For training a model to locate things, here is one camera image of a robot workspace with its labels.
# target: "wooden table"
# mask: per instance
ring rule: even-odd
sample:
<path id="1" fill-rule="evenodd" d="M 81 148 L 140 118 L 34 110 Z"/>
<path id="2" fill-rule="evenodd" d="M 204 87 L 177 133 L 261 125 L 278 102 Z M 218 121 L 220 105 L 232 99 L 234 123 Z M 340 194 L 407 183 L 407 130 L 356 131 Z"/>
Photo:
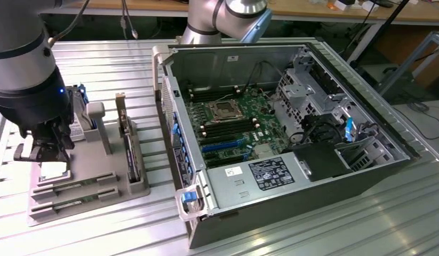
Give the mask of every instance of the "wooden table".
<path id="1" fill-rule="evenodd" d="M 268 2 L 268 7 L 273 12 L 273 20 L 361 23 L 368 14 L 363 9 L 331 10 L 323 4 L 311 4 L 308 0 L 269 0 Z M 76 14 L 80 6 L 81 2 L 46 12 Z M 132 16 L 186 17 L 188 5 L 172 0 L 126 0 L 126 7 Z M 367 23 L 372 24 L 372 26 L 364 34 L 347 60 L 348 62 L 361 53 L 393 8 L 395 6 L 392 8 L 379 7 L 369 14 Z M 121 1 L 90 0 L 84 13 L 121 15 Z M 439 26 L 439 10 L 428 2 L 419 1 L 415 5 L 408 3 L 393 24 Z"/>

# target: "power supply label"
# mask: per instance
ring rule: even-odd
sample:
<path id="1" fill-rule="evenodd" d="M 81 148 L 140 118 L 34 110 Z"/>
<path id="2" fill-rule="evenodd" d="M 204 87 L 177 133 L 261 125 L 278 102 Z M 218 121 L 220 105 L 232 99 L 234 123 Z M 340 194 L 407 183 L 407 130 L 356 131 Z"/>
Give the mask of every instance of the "power supply label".
<path id="1" fill-rule="evenodd" d="M 277 188 L 294 182 L 280 157 L 249 164 L 252 175 L 260 190 Z"/>

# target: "white plastic handle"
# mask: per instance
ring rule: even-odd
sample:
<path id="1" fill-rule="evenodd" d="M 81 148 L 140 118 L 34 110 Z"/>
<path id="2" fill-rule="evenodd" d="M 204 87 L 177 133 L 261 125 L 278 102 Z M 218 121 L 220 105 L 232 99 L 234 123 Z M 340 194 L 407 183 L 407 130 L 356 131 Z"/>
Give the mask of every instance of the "white plastic handle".
<path id="1" fill-rule="evenodd" d="M 189 221 L 189 220 L 194 219 L 196 217 L 206 214 L 206 207 L 204 204 L 204 208 L 200 211 L 185 212 L 184 208 L 182 208 L 182 203 L 181 203 L 181 195 L 185 192 L 194 192 L 197 194 L 197 185 L 193 184 L 189 187 L 177 189 L 174 191 L 174 202 L 176 202 L 178 217 L 182 221 Z"/>

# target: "motherboard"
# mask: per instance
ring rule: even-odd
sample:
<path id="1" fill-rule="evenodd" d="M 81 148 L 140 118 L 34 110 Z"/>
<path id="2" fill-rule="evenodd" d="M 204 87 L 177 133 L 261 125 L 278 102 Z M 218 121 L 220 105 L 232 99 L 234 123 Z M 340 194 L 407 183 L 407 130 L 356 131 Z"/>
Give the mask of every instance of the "motherboard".
<path id="1" fill-rule="evenodd" d="M 209 99 L 210 95 L 217 99 L 185 100 L 208 168 L 277 155 L 288 136 L 262 90 L 254 87 L 224 96 L 209 94 Z"/>

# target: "ribbed aluminum surface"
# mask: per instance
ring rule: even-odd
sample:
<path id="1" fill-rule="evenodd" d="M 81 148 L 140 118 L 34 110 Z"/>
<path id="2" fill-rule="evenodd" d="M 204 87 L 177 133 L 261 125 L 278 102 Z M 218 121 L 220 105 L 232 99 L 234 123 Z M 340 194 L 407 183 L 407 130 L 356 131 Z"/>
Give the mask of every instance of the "ribbed aluminum surface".
<path id="1" fill-rule="evenodd" d="M 302 42 L 306 38 L 284 40 Z M 335 60 L 328 46 L 309 41 L 359 88 L 361 80 Z M 25 163 L 11 162 L 20 137 L 15 126 L 6 123 L 3 133 L 9 135 L 0 144 L 0 255 L 439 255 L 439 162 L 389 114 L 392 125 L 423 155 L 416 164 L 360 196 L 188 250 L 152 91 L 150 48 L 172 43 L 153 40 L 56 45 L 65 84 L 81 82 L 89 100 L 104 102 L 105 122 L 116 119 L 114 93 L 132 93 L 128 114 L 137 122 L 152 191 L 146 197 L 26 227 L 29 169 Z M 368 88 L 361 86 L 360 91 L 372 98 Z M 385 111 L 377 100 L 372 103 Z"/>

